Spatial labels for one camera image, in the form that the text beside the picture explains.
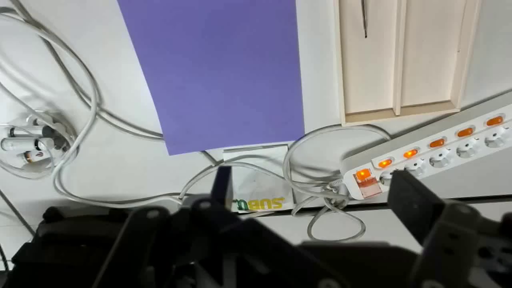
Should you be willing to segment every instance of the gray cable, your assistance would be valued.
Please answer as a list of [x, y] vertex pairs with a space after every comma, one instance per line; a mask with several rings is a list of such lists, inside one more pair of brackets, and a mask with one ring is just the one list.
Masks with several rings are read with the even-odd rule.
[[[33, 26], [42, 29], [42, 31], [47, 31], [47, 32], [52, 32], [47, 26], [44, 26], [42, 23], [39, 23], [31, 13], [30, 10], [23, 5], [22, 0], [12, 0], [14, 7], [20, 11], [20, 15], [25, 18], [26, 23], [31, 23]], [[68, 66], [65, 64], [63, 58], [60, 56], [60, 53], [57, 51], [57, 48], [46, 39], [42, 39], [46, 47], [49, 48], [50, 55], [54, 56], [54, 59], [57, 61], [57, 64], [60, 66], [60, 69], [63, 71], [65, 77], [68, 79], [68, 82], [71, 83], [71, 87], [74, 88], [74, 91], [78, 93], [79, 99], [82, 101], [84, 106], [87, 106], [89, 109], [92, 109], [92, 98], [86, 93], [86, 90], [82, 88], [82, 85], [78, 82], [78, 79], [71, 74], [71, 71], [68, 69]], [[124, 131], [124, 133], [129, 133], [129, 135], [134, 135], [134, 136], [138, 136], [138, 138], [146, 138], [146, 139], [158, 139], [158, 141], [162, 141], [164, 139], [164, 135], [159, 133], [159, 131], [153, 131], [153, 130], [148, 130], [148, 128], [143, 128], [137, 123], [132, 123], [122, 117], [119, 117], [118, 114], [111, 112], [110, 109], [100, 106], [100, 114], [98, 117], [103, 119], [106, 123], [110, 123], [111, 127]], [[212, 154], [209, 154], [207, 151], [202, 151], [202, 155], [207, 157], [207, 160], [214, 165], [217, 165], [217, 160], [215, 157], [212, 157]]]
[[[297, 151], [303, 143], [306, 143], [308, 139], [316, 138], [316, 136], [319, 136], [319, 135], [322, 135], [322, 133], [330, 133], [332, 130], [335, 130], [335, 131], [337, 131], [337, 130], [370, 130], [370, 131], [375, 131], [375, 133], [382, 135], [385, 139], [391, 139], [393, 136], [391, 136], [385, 128], [375, 127], [375, 125], [350, 127], [350, 128], [345, 128], [345, 127], [342, 127], [342, 125], [332, 125], [332, 127], [324, 127], [324, 128], [319, 128], [319, 130], [316, 130], [316, 131], [311, 131], [311, 133], [305, 135], [303, 138], [300, 138], [298, 141], [295, 141], [295, 143], [290, 146], [290, 149], [289, 149], [289, 152], [287, 152], [287, 155], [286, 155], [286, 160], [284, 160], [284, 176], [286, 176], [287, 183], [289, 183], [297, 192], [302, 192], [302, 194], [310, 195], [306, 200], [297, 203], [297, 207], [295, 207], [295, 210], [294, 210], [292, 213], [297, 215], [308, 202], [316, 200], [316, 199], [319, 199], [319, 197], [324, 199], [324, 202], [326, 202], [326, 207], [324, 207], [324, 208], [311, 219], [311, 223], [308, 224], [308, 237], [310, 237], [311, 240], [318, 240], [318, 242], [348, 242], [348, 240], [358, 239], [358, 237], [361, 237], [361, 235], [364, 235], [364, 234], [367, 232], [367, 224], [366, 224], [361, 218], [343, 211], [343, 208], [345, 208], [346, 205], [350, 205], [351, 197], [350, 197], [350, 195], [340, 195], [340, 192], [335, 192], [334, 189], [330, 189], [330, 184], [332, 184], [332, 183], [326, 183], [324, 192], [308, 191], [306, 186], [300, 186], [297, 181], [294, 181], [294, 176], [292, 176], [294, 173], [297, 173], [297, 171], [294, 171], [294, 163], [292, 163], [292, 157], [294, 157], [295, 151]], [[316, 224], [319, 223], [319, 219], [321, 219], [324, 215], [327, 215], [329, 211], [338, 211], [338, 213], [348, 215], [350, 218], [353, 218], [354, 221], [359, 223], [361, 231], [359, 231], [358, 234], [351, 235], [351, 237], [338, 239], [338, 240], [324, 240], [324, 239], [316, 237], [316, 235], [314, 235], [314, 226], [316, 226]]]
[[4, 267], [6, 267], [6, 272], [12, 272], [12, 271], [10, 271], [10, 264], [9, 264], [9, 261], [7, 261], [7, 256], [6, 256], [6, 253], [4, 253], [2, 245], [0, 245], [0, 258], [2, 258], [2, 263], [4, 263]]
[[[28, 13], [26, 10], [25, 10], [25, 7], [22, 5], [22, 2], [18, 2], [18, 0], [15, 0], [14, 2], [18, 8], [20, 8], [20, 11], [23, 11], [23, 13]], [[102, 96], [102, 91], [100, 91], [100, 88], [98, 88], [98, 83], [97, 83], [97, 80], [95, 80], [95, 77], [92, 75], [92, 72], [89, 71], [89, 67], [84, 64], [84, 59], [74, 51], [74, 50], [71, 50], [58, 35], [55, 35], [52, 31], [49, 31], [49, 29], [46, 29], [42, 24], [39, 24], [34, 18], [31, 18], [31, 21], [28, 21], [28, 19], [23, 19], [23, 18], [20, 18], [17, 13], [14, 13], [14, 10], [2, 10], [2, 15], [7, 15], [7, 16], [12, 16], [14, 19], [20, 19], [20, 21], [25, 21], [26, 23], [26, 26], [28, 27], [31, 27], [33, 29], [33, 32], [36, 32], [36, 34], [39, 34], [41, 35], [41, 39], [42, 40], [46, 40], [46, 43], [47, 45], [52, 45], [52, 50], [55, 51], [55, 48], [54, 48], [54, 43], [58, 43], [63, 50], [66, 50], [68, 53], [71, 53], [78, 61], [79, 61], [79, 64], [86, 69], [86, 72], [87, 72], [87, 75], [90, 77], [90, 80], [92, 80], [92, 87], [94, 87], [94, 90], [95, 90], [95, 103], [100, 103], [100, 96]], [[79, 88], [81, 85], [73, 79], [73, 82], [71, 82], [71, 85], [76, 85], [76, 88]], [[86, 98], [89, 98], [90, 101], [92, 101], [92, 98], [84, 91], [84, 88], [81, 87], [81, 95], [84, 95]], [[22, 106], [25, 106], [28, 111], [31, 111], [33, 114], [36, 114], [30, 106], [26, 106], [26, 103], [23, 103], [23, 101], [20, 101], [15, 95], [10, 95], [9, 93], [9, 96], [12, 96], [15, 101], [18, 101]], [[95, 107], [94, 106], [90, 106], [92, 107], [92, 112], [95, 114], [95, 115], [100, 115], [97, 111], [100, 109], [100, 106], [97, 106], [95, 104]], [[217, 165], [217, 160], [209, 154], [209, 152], [204, 152], [204, 155], [214, 163], [214, 165]], [[146, 197], [146, 199], [137, 199], [137, 200], [122, 200], [122, 202], [95, 202], [95, 200], [89, 200], [89, 199], [84, 199], [84, 197], [78, 197], [78, 195], [74, 195], [74, 194], [71, 194], [70, 191], [66, 191], [65, 189], [65, 184], [63, 184], [63, 179], [60, 178], [62, 176], [62, 168], [63, 168], [63, 165], [65, 163], [62, 163], [58, 168], [57, 168], [57, 178], [58, 178], [58, 181], [55, 181], [55, 187], [58, 187], [58, 191], [65, 191], [66, 192], [66, 195], [68, 197], [71, 197], [71, 199], [76, 199], [76, 200], [81, 200], [81, 202], [87, 202], [87, 203], [92, 203], [92, 205], [111, 205], [111, 207], [114, 207], [114, 205], [138, 205], [138, 203], [143, 203], [143, 202], [154, 202], [154, 200], [161, 200], [161, 199], [169, 199], [169, 200], [174, 200], [174, 202], [177, 202], [177, 203], [180, 203], [178, 200], [175, 200], [174, 197], [169, 197], [169, 194], [162, 194], [162, 195], [156, 195], [156, 197]]]
[[34, 237], [36, 231], [31, 227], [31, 224], [26, 221], [26, 218], [17, 210], [14, 202], [0, 191], [0, 199], [10, 207], [10, 210], [17, 215], [20, 223], [28, 229], [28, 232]]

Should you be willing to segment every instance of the yellow label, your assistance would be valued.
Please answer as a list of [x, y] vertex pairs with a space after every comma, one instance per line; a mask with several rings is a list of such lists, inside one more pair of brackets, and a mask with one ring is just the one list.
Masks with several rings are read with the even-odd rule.
[[281, 210], [284, 208], [286, 199], [234, 199], [233, 207], [238, 211], [266, 211], [266, 210]]

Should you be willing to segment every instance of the power cord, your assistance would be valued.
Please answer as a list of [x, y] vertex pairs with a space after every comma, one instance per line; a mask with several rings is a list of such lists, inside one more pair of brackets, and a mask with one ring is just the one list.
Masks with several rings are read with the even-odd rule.
[[[14, 7], [20, 11], [20, 15], [25, 18], [25, 21], [34, 27], [39, 27], [41, 31], [49, 31], [42, 23], [39, 23], [31, 13], [30, 10], [22, 3], [22, 0], [12, 0]], [[84, 106], [87, 106], [87, 109], [92, 109], [94, 103], [92, 98], [89, 96], [87, 90], [84, 90], [84, 87], [78, 82], [78, 79], [73, 75], [73, 72], [68, 69], [68, 66], [65, 64], [63, 58], [60, 56], [60, 53], [57, 51], [57, 48], [54, 47], [55, 43], [44, 39], [50, 55], [55, 58], [57, 64], [60, 66], [60, 69], [63, 71], [65, 77], [68, 79], [68, 82], [71, 83], [71, 87], [76, 90], [79, 99], [82, 101]], [[148, 128], [143, 128], [137, 123], [132, 123], [122, 117], [119, 117], [118, 114], [108, 111], [106, 107], [98, 107], [98, 115], [108, 122], [110, 125], [113, 125], [118, 130], [122, 130], [126, 133], [140, 136], [140, 138], [148, 138], [148, 139], [164, 139], [164, 135], [159, 131], [153, 131]]]
[[28, 229], [28, 232], [34, 237], [36, 231], [31, 227], [31, 224], [26, 221], [26, 218], [18, 211], [18, 208], [14, 205], [14, 202], [2, 191], [0, 191], [0, 199], [14, 211], [14, 215], [18, 218], [18, 221]]
[[[15, 0], [14, 3], [22, 11], [25, 11], [25, 15], [28, 15], [28, 10], [22, 8], [23, 7], [22, 2]], [[87, 99], [90, 99], [90, 117], [89, 117], [89, 122], [87, 122], [86, 128], [79, 133], [78, 139], [71, 146], [68, 155], [63, 159], [63, 162], [60, 162], [55, 167], [54, 186], [55, 186], [57, 192], [60, 192], [63, 197], [66, 197], [70, 200], [74, 200], [74, 202], [82, 202], [82, 203], [97, 205], [97, 207], [111, 207], [111, 208], [134, 208], [134, 207], [142, 207], [142, 205], [151, 205], [151, 203], [162, 202], [162, 200], [170, 200], [170, 202], [175, 202], [175, 203], [182, 205], [182, 202], [174, 197], [175, 194], [161, 194], [161, 195], [156, 195], [156, 197], [106, 202], [106, 200], [95, 200], [95, 199], [79, 197], [79, 195], [73, 194], [70, 189], [66, 189], [66, 186], [63, 183], [63, 170], [73, 160], [73, 157], [78, 154], [81, 144], [86, 141], [86, 138], [92, 131], [92, 128], [94, 128], [94, 125], [97, 122], [97, 115], [100, 115], [100, 111], [102, 111], [102, 90], [98, 87], [98, 82], [97, 82], [95, 75], [90, 72], [90, 69], [82, 61], [82, 58], [66, 42], [63, 42], [57, 34], [54, 34], [52, 31], [49, 31], [42, 24], [39, 24], [33, 16], [31, 16], [31, 19], [25, 19], [20, 15], [17, 15], [14, 10], [9, 10], [9, 8], [7, 10], [0, 10], [0, 16], [2, 16], [2, 19], [10, 21], [14, 24], [18, 24], [18, 26], [28, 29], [30, 32], [39, 35], [41, 39], [46, 40], [47, 45], [52, 45], [52, 48], [55, 45], [55, 47], [60, 47], [63, 51], [66, 51], [74, 61], [78, 61], [81, 69], [86, 72], [86, 75], [87, 75], [87, 79], [90, 82], [92, 91], [94, 91], [94, 95], [90, 96], [89, 93], [86, 93], [86, 90], [76, 80], [73, 83], [73, 87], [76, 87], [76, 88], [81, 87], [81, 95], [86, 96]], [[10, 96], [14, 101], [17, 101], [23, 107], [26, 107], [31, 114], [34, 114], [34, 115], [38, 115], [41, 119], [46, 119], [39, 112], [36, 112], [33, 107], [30, 107], [25, 101], [22, 101], [15, 93], [12, 93], [6, 85], [0, 83], [0, 88], [7, 93], [7, 96]], [[202, 154], [209, 159], [209, 162], [212, 165], [217, 165], [217, 160], [215, 160], [215, 157], [212, 154], [209, 154], [207, 151], [204, 151]]]
[[[324, 127], [324, 128], [319, 128], [316, 131], [308, 133], [306, 136], [303, 136], [302, 139], [294, 143], [290, 146], [287, 155], [286, 155], [286, 160], [284, 160], [284, 179], [289, 183], [289, 186], [295, 192], [310, 195], [303, 202], [297, 203], [297, 207], [294, 208], [292, 215], [298, 215], [308, 202], [313, 202], [316, 199], [322, 199], [324, 203], [326, 203], [326, 207], [308, 224], [308, 235], [310, 235], [311, 240], [318, 240], [318, 242], [348, 242], [348, 240], [354, 240], [354, 239], [358, 239], [358, 237], [361, 237], [361, 235], [364, 235], [367, 232], [367, 224], [361, 218], [358, 218], [358, 216], [354, 216], [354, 215], [351, 215], [348, 211], [343, 211], [351, 203], [351, 197], [350, 197], [350, 194], [345, 191], [345, 187], [342, 184], [342, 173], [338, 175], [338, 178], [335, 176], [329, 183], [324, 183], [324, 187], [322, 187], [324, 192], [311, 191], [314, 187], [318, 189], [319, 187], [318, 184], [311, 186], [308, 183], [297, 183], [294, 179], [294, 173], [295, 173], [294, 171], [294, 167], [295, 167], [294, 165], [294, 155], [298, 151], [298, 147], [302, 147], [305, 143], [308, 143], [314, 136], [326, 135], [326, 133], [334, 133], [334, 131], [350, 131], [350, 130], [372, 131], [372, 133], [380, 135], [385, 141], [390, 141], [393, 138], [386, 130], [383, 130], [382, 127], [375, 127], [375, 125], [364, 125], [364, 127], [332, 125], [332, 127]], [[337, 211], [337, 213], [343, 213], [343, 215], [350, 216], [351, 219], [354, 219], [359, 224], [361, 229], [354, 235], [345, 237], [345, 239], [338, 239], [338, 240], [324, 240], [324, 239], [316, 237], [314, 235], [314, 226], [329, 211]]]
[[6, 256], [6, 253], [4, 253], [2, 245], [0, 245], [0, 256], [2, 256], [2, 263], [4, 263], [6, 272], [10, 274], [10, 272], [12, 272], [12, 271], [10, 271], [10, 264], [9, 264], [9, 261], [7, 261], [7, 256]]

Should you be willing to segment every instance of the electrical outlet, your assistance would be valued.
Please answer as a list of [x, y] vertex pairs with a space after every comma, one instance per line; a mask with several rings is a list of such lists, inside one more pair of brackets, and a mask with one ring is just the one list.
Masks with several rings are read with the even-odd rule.
[[470, 159], [479, 152], [479, 146], [479, 139], [470, 138], [458, 146], [457, 154], [462, 159]]
[[426, 160], [415, 159], [406, 165], [406, 170], [417, 176], [423, 171], [425, 165], [426, 165]]
[[502, 127], [502, 128], [489, 133], [489, 136], [486, 138], [486, 144], [489, 147], [498, 147], [498, 146], [505, 144], [508, 138], [510, 138], [510, 128]]
[[431, 165], [436, 168], [444, 168], [452, 160], [452, 151], [450, 149], [441, 149], [438, 151], [431, 159]]
[[511, 147], [511, 125], [512, 91], [346, 159], [343, 183], [351, 197], [364, 200], [366, 186], [354, 178], [362, 170], [388, 192], [394, 170], [423, 179], [468, 165]]

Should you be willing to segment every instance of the orange switch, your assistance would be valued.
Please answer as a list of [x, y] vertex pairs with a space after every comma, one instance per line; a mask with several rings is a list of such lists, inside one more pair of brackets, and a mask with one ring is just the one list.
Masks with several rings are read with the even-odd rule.
[[498, 127], [503, 123], [503, 117], [495, 117], [487, 122], [489, 127]]
[[476, 133], [476, 130], [473, 127], [470, 127], [466, 130], [458, 131], [458, 138], [468, 138], [468, 136], [473, 136], [474, 133]]
[[446, 141], [446, 138], [442, 138], [442, 139], [433, 141], [433, 143], [430, 144], [430, 147], [431, 147], [431, 149], [439, 149], [439, 147], [444, 147], [446, 144], [447, 144], [447, 141]]
[[372, 171], [369, 168], [359, 170], [354, 176], [359, 183], [364, 183], [372, 178]]
[[418, 149], [407, 151], [404, 159], [414, 159], [415, 155], [418, 155]]
[[390, 165], [393, 165], [393, 163], [394, 163], [393, 159], [386, 159], [386, 160], [380, 162], [378, 167], [380, 167], [382, 170], [386, 170], [386, 168], [388, 168]]

